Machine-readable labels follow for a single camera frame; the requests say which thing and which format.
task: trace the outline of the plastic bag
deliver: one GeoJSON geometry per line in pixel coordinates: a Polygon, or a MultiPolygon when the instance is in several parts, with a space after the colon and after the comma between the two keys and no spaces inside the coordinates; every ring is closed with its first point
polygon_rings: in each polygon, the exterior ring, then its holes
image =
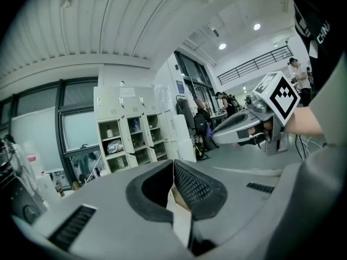
{"type": "Polygon", "coordinates": [[[120,139],[111,141],[107,145],[107,153],[108,154],[116,153],[118,151],[121,151],[122,149],[123,149],[123,145],[122,145],[120,139]]]}

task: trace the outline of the black mesh pad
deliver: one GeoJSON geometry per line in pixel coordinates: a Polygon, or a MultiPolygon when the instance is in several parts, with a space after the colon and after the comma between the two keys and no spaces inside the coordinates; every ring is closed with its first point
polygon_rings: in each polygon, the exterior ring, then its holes
{"type": "Polygon", "coordinates": [[[227,189],[218,180],[184,164],[174,162],[175,185],[191,210],[193,220],[214,217],[227,199],[227,189]]]}

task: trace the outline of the white box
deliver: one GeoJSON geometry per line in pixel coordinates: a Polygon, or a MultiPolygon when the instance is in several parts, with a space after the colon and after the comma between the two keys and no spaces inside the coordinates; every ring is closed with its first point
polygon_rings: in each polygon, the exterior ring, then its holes
{"type": "Polygon", "coordinates": [[[292,84],[280,71],[266,74],[253,92],[269,105],[283,126],[287,124],[300,101],[292,84]]]}

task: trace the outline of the storage shelf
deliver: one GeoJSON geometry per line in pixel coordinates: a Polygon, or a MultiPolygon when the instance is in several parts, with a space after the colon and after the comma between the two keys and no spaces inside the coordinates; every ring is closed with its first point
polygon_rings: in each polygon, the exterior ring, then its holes
{"type": "Polygon", "coordinates": [[[160,158],[160,157],[162,157],[162,156],[165,156],[165,155],[166,155],[166,152],[163,152],[163,153],[160,153],[160,154],[156,155],[156,157],[157,157],[157,159],[158,159],[158,158],[160,158]]]}
{"type": "Polygon", "coordinates": [[[116,170],[114,172],[119,172],[119,171],[124,171],[124,170],[129,170],[129,169],[131,169],[130,166],[126,166],[126,167],[120,168],[120,169],[118,169],[118,170],[116,170]]]}
{"type": "Polygon", "coordinates": [[[102,141],[110,141],[110,140],[114,140],[114,139],[120,139],[120,136],[112,136],[110,138],[103,139],[102,141]]]}
{"type": "Polygon", "coordinates": [[[134,148],[134,151],[143,150],[143,149],[145,149],[145,148],[146,148],[145,145],[141,145],[141,146],[139,146],[139,147],[134,148]]]}
{"type": "Polygon", "coordinates": [[[164,140],[154,141],[153,144],[154,144],[154,145],[157,145],[157,144],[160,144],[160,143],[162,143],[162,142],[164,142],[164,140]]]}
{"type": "Polygon", "coordinates": [[[139,162],[138,163],[138,165],[140,166],[140,165],[145,165],[145,164],[148,164],[148,163],[150,163],[151,161],[150,160],[144,160],[144,161],[142,161],[142,162],[139,162]]]}
{"type": "Polygon", "coordinates": [[[136,131],[134,133],[130,133],[130,135],[135,135],[135,134],[139,134],[139,133],[142,133],[142,131],[136,131]]]}
{"type": "Polygon", "coordinates": [[[120,156],[123,156],[125,155],[125,151],[121,151],[121,152],[117,152],[117,153],[114,153],[114,154],[110,154],[108,156],[105,157],[106,160],[111,160],[113,158],[117,158],[117,157],[120,157],[120,156]]]}

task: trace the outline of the hand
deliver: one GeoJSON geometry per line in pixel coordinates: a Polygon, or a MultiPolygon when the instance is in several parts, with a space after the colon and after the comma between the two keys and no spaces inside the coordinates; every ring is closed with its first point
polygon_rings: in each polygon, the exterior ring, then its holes
{"type": "MultiPolygon", "coordinates": [[[[273,129],[272,120],[265,121],[263,123],[263,126],[264,126],[264,129],[272,130],[273,129]]],[[[255,127],[248,128],[247,131],[248,131],[248,135],[253,135],[255,133],[255,127]]]]}

